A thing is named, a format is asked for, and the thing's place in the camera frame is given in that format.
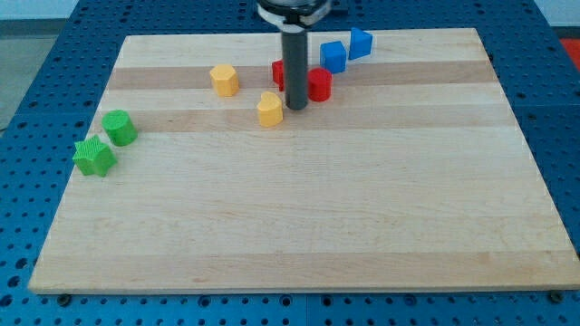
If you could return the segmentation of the black robot arm flange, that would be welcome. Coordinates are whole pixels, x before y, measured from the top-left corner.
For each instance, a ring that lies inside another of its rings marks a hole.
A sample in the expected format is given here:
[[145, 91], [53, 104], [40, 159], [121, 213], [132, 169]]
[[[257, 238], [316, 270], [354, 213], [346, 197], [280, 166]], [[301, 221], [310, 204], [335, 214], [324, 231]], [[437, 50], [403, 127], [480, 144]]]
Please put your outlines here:
[[332, 10], [330, 0], [257, 0], [258, 14], [270, 24], [310, 27]]

